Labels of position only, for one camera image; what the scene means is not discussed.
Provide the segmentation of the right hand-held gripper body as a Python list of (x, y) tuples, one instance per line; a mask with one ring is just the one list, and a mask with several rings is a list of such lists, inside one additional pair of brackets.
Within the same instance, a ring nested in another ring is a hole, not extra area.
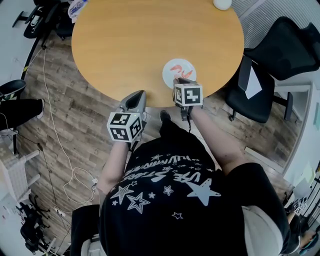
[(194, 106), (203, 105), (203, 87), (197, 83), (173, 85), (173, 101), (180, 108), (182, 121), (187, 121)]

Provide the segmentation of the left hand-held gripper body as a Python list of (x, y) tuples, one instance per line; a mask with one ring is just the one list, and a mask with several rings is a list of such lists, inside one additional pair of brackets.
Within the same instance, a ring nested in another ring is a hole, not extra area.
[(146, 114), (132, 111), (111, 112), (106, 124), (111, 139), (114, 142), (124, 142), (129, 146), (129, 151), (133, 152), (142, 139), (142, 134), (147, 124)]

